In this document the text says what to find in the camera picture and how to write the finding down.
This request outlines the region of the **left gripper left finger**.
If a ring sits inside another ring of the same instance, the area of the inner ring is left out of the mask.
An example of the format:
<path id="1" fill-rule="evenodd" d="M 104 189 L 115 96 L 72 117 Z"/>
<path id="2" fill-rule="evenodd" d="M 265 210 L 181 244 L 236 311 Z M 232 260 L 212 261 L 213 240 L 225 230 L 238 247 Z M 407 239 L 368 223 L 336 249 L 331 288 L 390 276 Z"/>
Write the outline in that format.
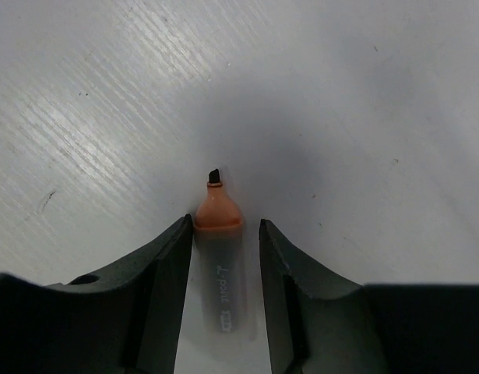
<path id="1" fill-rule="evenodd" d="M 192 219 L 68 284 L 53 284 L 63 372 L 172 373 L 188 282 Z"/>

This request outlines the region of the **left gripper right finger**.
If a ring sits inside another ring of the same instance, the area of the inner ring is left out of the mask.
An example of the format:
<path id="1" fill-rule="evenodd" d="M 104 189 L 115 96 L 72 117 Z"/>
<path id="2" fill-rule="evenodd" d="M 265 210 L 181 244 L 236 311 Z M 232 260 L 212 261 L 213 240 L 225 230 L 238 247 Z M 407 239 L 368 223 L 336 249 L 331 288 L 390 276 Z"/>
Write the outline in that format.
<path id="1" fill-rule="evenodd" d="M 381 373 L 383 351 L 361 285 L 259 225 L 262 293 L 273 373 Z"/>

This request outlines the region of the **orange marker pen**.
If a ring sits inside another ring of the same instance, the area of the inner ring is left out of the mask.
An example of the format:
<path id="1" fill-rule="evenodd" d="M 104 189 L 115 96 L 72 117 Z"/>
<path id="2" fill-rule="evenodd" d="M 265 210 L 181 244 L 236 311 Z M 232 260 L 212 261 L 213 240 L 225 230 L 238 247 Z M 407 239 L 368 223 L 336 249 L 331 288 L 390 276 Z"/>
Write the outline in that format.
<path id="1" fill-rule="evenodd" d="M 216 168 L 208 174 L 206 197 L 195 213 L 203 317 L 217 345 L 240 344 L 248 336 L 244 221 Z"/>

